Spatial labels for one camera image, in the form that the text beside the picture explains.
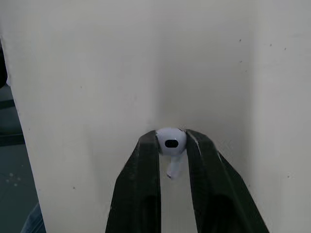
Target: floor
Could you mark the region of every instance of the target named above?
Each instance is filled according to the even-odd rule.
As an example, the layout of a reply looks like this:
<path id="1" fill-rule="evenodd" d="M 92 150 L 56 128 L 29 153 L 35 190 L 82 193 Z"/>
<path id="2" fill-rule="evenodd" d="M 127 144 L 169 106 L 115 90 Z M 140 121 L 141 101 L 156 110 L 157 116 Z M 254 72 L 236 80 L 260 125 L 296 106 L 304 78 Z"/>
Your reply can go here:
<path id="1" fill-rule="evenodd" d="M 0 101 L 12 99 L 8 86 Z M 0 110 L 0 132 L 21 132 L 16 108 Z M 19 233 L 38 202 L 25 145 L 0 147 L 0 233 Z"/>

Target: wireless earbud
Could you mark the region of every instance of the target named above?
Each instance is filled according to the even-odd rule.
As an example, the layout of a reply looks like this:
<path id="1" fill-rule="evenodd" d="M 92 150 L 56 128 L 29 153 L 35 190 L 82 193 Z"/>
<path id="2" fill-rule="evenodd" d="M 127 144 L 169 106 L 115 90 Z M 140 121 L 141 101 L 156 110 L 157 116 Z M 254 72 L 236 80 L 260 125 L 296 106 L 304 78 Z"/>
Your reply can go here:
<path id="1" fill-rule="evenodd" d="M 163 128 L 156 132 L 162 155 L 171 156 L 171 163 L 167 169 L 167 176 L 171 179 L 177 178 L 181 158 L 186 149 L 187 135 L 178 128 Z"/>

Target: earbud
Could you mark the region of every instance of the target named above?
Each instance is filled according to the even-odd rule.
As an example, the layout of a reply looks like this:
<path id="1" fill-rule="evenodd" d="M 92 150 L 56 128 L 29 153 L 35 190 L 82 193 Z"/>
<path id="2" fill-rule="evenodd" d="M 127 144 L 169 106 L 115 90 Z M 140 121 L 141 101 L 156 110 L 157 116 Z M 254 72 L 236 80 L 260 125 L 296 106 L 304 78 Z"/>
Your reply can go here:
<path id="1" fill-rule="evenodd" d="M 178 128 L 163 128 L 156 132 L 163 155 L 178 156 L 186 148 L 186 133 Z"/>
<path id="2" fill-rule="evenodd" d="M 163 128 L 156 132 L 160 145 L 160 153 L 171 157 L 171 163 L 167 169 L 167 176 L 177 178 L 181 169 L 181 158 L 186 149 L 187 135 L 177 128 Z"/>

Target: clamp jaw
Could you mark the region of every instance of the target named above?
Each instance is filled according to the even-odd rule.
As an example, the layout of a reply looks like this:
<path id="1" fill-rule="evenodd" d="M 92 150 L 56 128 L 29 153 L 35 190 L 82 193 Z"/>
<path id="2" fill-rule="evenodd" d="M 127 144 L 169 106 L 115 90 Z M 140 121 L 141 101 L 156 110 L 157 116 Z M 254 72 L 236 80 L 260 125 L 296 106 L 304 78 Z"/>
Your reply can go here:
<path id="1" fill-rule="evenodd" d="M 235 169 L 204 134 L 186 130 L 198 233 L 269 233 Z M 140 137 L 118 176 L 106 233 L 160 233 L 161 192 L 156 132 Z"/>

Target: white earbud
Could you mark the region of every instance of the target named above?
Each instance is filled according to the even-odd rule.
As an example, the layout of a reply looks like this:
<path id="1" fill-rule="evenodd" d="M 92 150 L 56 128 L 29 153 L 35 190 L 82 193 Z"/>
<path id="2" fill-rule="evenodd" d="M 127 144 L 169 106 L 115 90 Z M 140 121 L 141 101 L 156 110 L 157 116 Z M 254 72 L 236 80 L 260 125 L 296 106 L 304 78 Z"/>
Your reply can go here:
<path id="1" fill-rule="evenodd" d="M 186 148 L 187 135 L 177 128 L 163 128 L 156 132 L 156 136 L 161 153 L 171 156 L 167 176 L 171 179 L 177 178 L 181 168 L 182 154 Z"/>

